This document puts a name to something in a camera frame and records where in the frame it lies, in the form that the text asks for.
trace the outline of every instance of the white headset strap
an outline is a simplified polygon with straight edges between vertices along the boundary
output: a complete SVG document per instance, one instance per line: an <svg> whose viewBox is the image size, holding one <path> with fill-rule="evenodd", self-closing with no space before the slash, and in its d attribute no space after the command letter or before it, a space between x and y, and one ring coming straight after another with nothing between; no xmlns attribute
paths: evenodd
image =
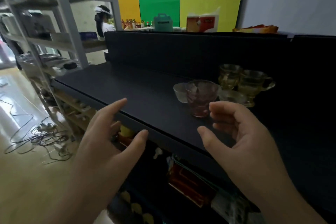
<svg viewBox="0 0 336 224"><path fill-rule="evenodd" d="M103 10L101 7L97 6L95 9L94 9L95 12L97 13L107 13L109 15L112 15L111 13L109 13L108 11L105 11Z"/></svg>

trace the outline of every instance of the woman wearing vr headset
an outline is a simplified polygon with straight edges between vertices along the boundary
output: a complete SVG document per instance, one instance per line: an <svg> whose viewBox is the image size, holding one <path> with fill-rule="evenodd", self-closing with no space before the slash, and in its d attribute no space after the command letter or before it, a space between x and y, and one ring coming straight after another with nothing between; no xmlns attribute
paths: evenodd
<svg viewBox="0 0 336 224"><path fill-rule="evenodd" d="M109 19L113 18L113 15L105 5L97 6L94 11L96 12L94 20L97 24L97 33L100 37L104 37L104 32L106 31L116 30L114 25L108 24Z"/></svg>

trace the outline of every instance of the hand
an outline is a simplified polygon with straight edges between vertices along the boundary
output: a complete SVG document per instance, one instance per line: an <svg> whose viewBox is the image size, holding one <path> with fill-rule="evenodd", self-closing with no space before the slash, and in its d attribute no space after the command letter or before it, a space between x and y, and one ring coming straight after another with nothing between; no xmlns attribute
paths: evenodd
<svg viewBox="0 0 336 224"><path fill-rule="evenodd" d="M132 143L120 152L111 143L120 122L113 122L127 100L118 100L99 110L90 121L76 154L71 184L101 210L112 200L145 150L148 131L140 131Z"/></svg>
<svg viewBox="0 0 336 224"><path fill-rule="evenodd" d="M199 127L204 147L226 171L241 192L256 205L294 189L274 139L267 128L244 106L231 102L210 103L213 127L232 135L229 148L206 127Z"/></svg>

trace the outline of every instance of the left hand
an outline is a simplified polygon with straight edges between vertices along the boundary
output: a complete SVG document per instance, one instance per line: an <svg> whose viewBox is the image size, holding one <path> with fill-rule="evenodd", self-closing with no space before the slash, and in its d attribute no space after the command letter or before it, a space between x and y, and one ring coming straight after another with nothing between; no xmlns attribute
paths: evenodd
<svg viewBox="0 0 336 224"><path fill-rule="evenodd" d="M126 103L126 98L118 100L95 114L75 158L70 188L79 192L76 195L84 195L83 200L94 202L100 210L112 200L146 146L147 130L140 131L123 152L111 143L121 124L113 122L114 114Z"/></svg>

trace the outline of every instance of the red and white package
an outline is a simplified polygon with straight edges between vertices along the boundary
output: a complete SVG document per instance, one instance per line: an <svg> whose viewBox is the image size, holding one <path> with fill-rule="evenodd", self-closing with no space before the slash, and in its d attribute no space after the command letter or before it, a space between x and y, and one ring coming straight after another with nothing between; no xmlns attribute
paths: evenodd
<svg viewBox="0 0 336 224"><path fill-rule="evenodd" d="M218 9L211 14L188 14L187 16L187 32L217 32L219 21Z"/></svg>

